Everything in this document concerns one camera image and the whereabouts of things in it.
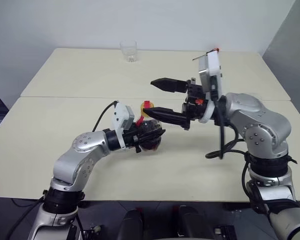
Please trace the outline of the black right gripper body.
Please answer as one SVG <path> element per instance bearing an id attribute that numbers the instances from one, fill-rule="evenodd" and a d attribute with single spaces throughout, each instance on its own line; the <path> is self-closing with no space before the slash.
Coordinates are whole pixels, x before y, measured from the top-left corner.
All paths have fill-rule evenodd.
<path id="1" fill-rule="evenodd" d="M 182 113 L 190 120 L 201 119 L 207 108 L 206 94 L 202 86 L 196 84 L 196 79 L 191 78 L 186 81 L 187 97 L 182 104 Z"/>

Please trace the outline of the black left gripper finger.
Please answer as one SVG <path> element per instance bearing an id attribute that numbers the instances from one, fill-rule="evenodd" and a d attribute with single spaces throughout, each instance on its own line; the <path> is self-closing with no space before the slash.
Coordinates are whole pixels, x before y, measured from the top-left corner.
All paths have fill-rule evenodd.
<path id="1" fill-rule="evenodd" d="M 152 139 L 147 139 L 144 142 L 140 143 L 142 148 L 158 148 L 161 144 L 162 138 L 160 136 L 154 137 Z"/>
<path id="2" fill-rule="evenodd" d="M 140 138 L 159 138 L 166 132 L 165 129 L 162 128 L 156 128 L 151 129 L 149 131 L 143 131 L 140 133 Z"/>

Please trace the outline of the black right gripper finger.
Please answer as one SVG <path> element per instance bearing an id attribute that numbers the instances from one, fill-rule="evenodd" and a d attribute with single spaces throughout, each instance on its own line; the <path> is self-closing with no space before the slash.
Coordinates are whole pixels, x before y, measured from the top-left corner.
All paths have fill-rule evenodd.
<path id="1" fill-rule="evenodd" d="M 185 113 L 175 112 L 172 109 L 164 107 L 144 108 L 143 112 L 149 117 L 163 123 L 177 125 L 184 130 L 190 129 L 190 118 Z"/>
<path id="2" fill-rule="evenodd" d="M 171 93 L 186 93 L 188 90 L 188 83 L 186 81 L 166 77 L 153 80 L 150 84 L 162 91 Z"/>

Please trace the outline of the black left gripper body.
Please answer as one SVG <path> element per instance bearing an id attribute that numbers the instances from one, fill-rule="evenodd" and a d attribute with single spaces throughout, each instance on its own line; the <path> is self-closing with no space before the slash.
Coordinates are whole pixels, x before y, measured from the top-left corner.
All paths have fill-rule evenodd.
<path id="1" fill-rule="evenodd" d="M 122 137 L 126 148 L 135 148 L 136 153 L 142 152 L 139 141 L 139 130 L 136 125 L 132 125 L 128 130 L 124 130 Z"/>

